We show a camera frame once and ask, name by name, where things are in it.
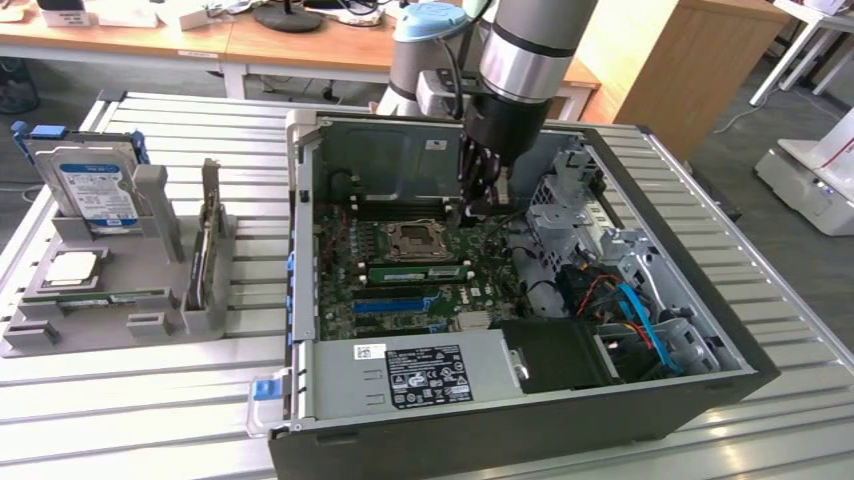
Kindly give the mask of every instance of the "robotic arm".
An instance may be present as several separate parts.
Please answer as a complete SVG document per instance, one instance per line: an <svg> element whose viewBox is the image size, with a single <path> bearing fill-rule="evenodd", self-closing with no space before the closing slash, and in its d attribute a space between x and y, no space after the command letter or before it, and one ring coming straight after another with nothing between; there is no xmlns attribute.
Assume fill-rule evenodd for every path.
<svg viewBox="0 0 854 480"><path fill-rule="evenodd" d="M502 0L481 61L483 93L463 119L462 217L503 202L507 179L546 121L597 0Z"/></svg>

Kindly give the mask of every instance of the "power supply label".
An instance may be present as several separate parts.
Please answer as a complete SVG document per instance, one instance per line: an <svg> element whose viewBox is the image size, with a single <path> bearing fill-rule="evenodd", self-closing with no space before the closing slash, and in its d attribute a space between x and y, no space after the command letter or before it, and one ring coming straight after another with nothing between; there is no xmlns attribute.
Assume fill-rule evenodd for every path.
<svg viewBox="0 0 854 480"><path fill-rule="evenodd" d="M119 185L124 179L118 165L66 163L59 169L83 218L102 227L136 223L139 215L131 194Z"/></svg>
<svg viewBox="0 0 854 480"><path fill-rule="evenodd" d="M474 400L459 345L389 350L386 367L398 410Z"/></svg>

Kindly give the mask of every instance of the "workbench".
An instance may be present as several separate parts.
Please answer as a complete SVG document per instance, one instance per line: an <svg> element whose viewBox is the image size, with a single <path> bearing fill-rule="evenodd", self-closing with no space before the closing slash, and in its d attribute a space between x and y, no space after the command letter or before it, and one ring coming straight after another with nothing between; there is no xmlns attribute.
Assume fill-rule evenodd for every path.
<svg viewBox="0 0 854 480"><path fill-rule="evenodd" d="M250 439L245 424L250 382L285 358L285 124L294 106L143 93L96 102L82 129L146 133L179 215L198 213L205 158L222 163L223 200L239 217L227 333L207 343L0 360L4 480L275 477L266 440ZM782 375L662 441L454 478L850 478L852 353L656 137L636 127L597 129ZM617 192L606 195L626 225L638 226ZM42 258L55 211L44 190L0 256L0 321Z"/></svg>
<svg viewBox="0 0 854 480"><path fill-rule="evenodd" d="M290 34L263 27L251 14L186 32L167 27L48 28L38 8L24 21L0 23L0 56L116 63L154 69L222 72L226 97L246 98L249 74L283 75L387 83L391 70L394 19L374 28L325 21L317 32ZM558 97L567 98L563 120L578 120L600 81L574 61Z"/></svg>

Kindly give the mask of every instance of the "white table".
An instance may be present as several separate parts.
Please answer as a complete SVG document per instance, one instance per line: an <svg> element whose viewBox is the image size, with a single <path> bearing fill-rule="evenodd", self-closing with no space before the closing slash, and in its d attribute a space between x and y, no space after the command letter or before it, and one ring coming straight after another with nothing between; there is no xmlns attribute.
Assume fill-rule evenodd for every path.
<svg viewBox="0 0 854 480"><path fill-rule="evenodd" d="M804 56L804 59L801 60L801 63L798 63L792 74L780 84L780 88L784 91L792 89L796 82L798 81L798 78L801 77L801 75L804 75L808 68L810 67L813 60L816 60L816 57L828 49L837 37L844 32L854 33L854 12L846 12L842 15L828 15L818 10L805 7L804 5L798 5L792 0L776 0L774 6L789 13L793 17L798 18L802 22L805 22L806 27L804 28L804 31L798 35L798 38L789 47L784 58L781 58L780 62L777 63L774 71L765 79L760 90L757 90L757 93L750 99L750 104L754 106L762 104L772 89L774 88L774 84L780 82L784 74L786 73L786 70L794 63L798 55L806 48L808 43L820 32L820 30L824 30L821 37L813 44L813 47ZM840 73L842 67L853 56L854 49L852 49L852 51L845 55L833 70L829 72L822 82L816 87L816 90L813 90L813 93L816 95L820 95L825 91L828 85L833 81L833 78Z"/></svg>
<svg viewBox="0 0 854 480"><path fill-rule="evenodd" d="M151 162L170 172L167 195L179 215L199 211L205 158L222 163L223 201L239 217L241 257L227 332L215 342L0 359L3 480L275 477L266 440L250 439L245 425L250 382L282 368L285 358L290 209L283 132L294 107L143 93L130 93L118 103L96 102L82 129L139 127L146 132ZM745 474L850 479L850 352L656 137L629 126L597 130L782 375L749 401L706 412L662 441L454 478L713 479ZM637 226L617 191L605 194L624 223ZM0 329L54 234L46 219L55 209L44 190L0 255Z"/></svg>

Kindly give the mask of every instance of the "circuit board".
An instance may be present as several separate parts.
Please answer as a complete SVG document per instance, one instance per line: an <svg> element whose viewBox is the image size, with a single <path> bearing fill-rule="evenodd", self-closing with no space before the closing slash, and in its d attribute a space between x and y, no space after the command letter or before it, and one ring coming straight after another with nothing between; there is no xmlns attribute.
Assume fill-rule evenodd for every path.
<svg viewBox="0 0 854 480"><path fill-rule="evenodd" d="M495 233L499 218L455 229L434 220L346 221L341 208L321 214L317 232L322 340L487 328L493 321L513 318L523 297L515 268ZM433 233L413 230L413 244L433 242L433 248L413 248L415 260L406 258L395 263L395 257L407 257L407 251L395 247L394 233L415 225L429 227ZM434 253L439 264L451 267L419 266L418 254L421 261L430 263ZM447 283L419 273L437 269L455 274L446 277ZM409 273L371 275L378 271ZM407 277L415 281L399 281ZM383 284L385 279L395 282ZM406 311L383 311L390 305L395 310L405 307Z"/></svg>

